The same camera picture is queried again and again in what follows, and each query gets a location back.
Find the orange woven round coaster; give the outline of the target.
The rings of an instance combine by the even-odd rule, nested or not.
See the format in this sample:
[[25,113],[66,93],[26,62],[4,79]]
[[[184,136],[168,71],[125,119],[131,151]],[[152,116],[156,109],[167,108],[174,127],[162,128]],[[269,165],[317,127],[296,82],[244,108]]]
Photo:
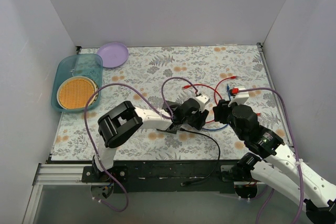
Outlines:
[[57,90],[57,101],[66,110],[84,108],[98,86],[90,78],[75,76],[64,81]]

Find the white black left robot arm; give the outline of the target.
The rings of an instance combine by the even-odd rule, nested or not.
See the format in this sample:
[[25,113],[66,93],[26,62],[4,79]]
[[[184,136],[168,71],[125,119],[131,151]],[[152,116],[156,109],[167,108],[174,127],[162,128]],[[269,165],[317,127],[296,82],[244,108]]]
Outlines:
[[209,111],[205,106],[209,97],[198,95],[182,104],[168,102],[159,113],[134,107],[125,101],[107,112],[98,120],[98,152],[92,161],[93,175],[100,182],[111,178],[116,150],[137,130],[155,129],[175,134],[186,124],[200,130],[205,125]]

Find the black network switch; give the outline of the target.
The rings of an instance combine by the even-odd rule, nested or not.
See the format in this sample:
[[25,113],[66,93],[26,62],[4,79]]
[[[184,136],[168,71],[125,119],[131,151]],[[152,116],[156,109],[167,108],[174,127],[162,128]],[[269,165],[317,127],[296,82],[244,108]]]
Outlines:
[[182,116],[179,115],[181,104],[167,101],[163,103],[160,110],[160,125],[156,128],[158,131],[176,134],[182,126]]

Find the teal plastic tray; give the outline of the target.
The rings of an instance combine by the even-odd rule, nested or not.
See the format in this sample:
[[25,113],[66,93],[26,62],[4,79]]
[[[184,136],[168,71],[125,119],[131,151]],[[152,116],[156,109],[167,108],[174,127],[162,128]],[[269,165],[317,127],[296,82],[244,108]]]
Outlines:
[[87,77],[91,79],[98,88],[102,87],[103,61],[97,54],[79,54],[66,57],[57,68],[52,95],[51,106],[58,112],[77,113],[82,112],[81,109],[64,109],[57,101],[57,91],[60,86],[72,77]]

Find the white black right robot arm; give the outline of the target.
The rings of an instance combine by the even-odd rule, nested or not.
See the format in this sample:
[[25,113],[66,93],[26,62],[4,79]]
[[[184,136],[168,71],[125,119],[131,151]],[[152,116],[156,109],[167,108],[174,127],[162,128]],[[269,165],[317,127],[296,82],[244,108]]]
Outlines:
[[312,223],[335,223],[335,185],[297,160],[280,136],[259,124],[251,107],[220,100],[213,112],[249,149],[228,171],[232,178],[267,184],[301,206]]

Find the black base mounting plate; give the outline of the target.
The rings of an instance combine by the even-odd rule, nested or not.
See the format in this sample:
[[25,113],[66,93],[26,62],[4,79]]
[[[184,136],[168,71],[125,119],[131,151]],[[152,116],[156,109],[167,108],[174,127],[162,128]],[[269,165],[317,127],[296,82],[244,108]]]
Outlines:
[[83,183],[107,185],[104,197],[112,193],[213,191],[254,198],[262,190],[248,175],[231,176],[236,160],[116,161],[101,172],[92,164],[83,169]]

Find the purple plastic plate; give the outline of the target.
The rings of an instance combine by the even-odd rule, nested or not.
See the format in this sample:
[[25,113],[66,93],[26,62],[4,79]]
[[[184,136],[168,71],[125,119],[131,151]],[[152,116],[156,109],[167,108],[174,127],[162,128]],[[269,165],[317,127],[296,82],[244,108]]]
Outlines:
[[98,49],[104,68],[113,69],[122,66],[129,57],[128,48],[121,43],[111,42]]

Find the aluminium frame rail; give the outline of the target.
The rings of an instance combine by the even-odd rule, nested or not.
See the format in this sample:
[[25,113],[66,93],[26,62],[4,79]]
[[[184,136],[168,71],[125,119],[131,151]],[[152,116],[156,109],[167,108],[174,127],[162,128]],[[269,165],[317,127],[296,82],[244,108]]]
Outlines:
[[39,164],[33,185],[81,185],[86,164]]

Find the floral patterned table mat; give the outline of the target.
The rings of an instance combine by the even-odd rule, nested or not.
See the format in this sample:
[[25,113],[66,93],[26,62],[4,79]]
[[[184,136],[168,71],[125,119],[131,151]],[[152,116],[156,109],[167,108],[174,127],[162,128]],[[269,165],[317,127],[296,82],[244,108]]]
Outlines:
[[[249,89],[247,104],[258,113],[261,124],[275,131],[287,144],[290,139],[283,115],[271,86],[268,70],[258,46],[133,47],[126,63],[104,69],[98,104],[87,114],[61,115],[51,151],[54,162],[90,161],[93,144],[99,142],[98,118],[125,100],[140,108],[161,108],[163,100],[182,103],[194,96],[188,83],[197,84],[209,96],[207,109],[220,99],[227,99],[227,88]],[[214,122],[209,114],[204,133],[168,134],[140,130],[118,148],[117,160],[239,159],[247,149],[233,130]]]

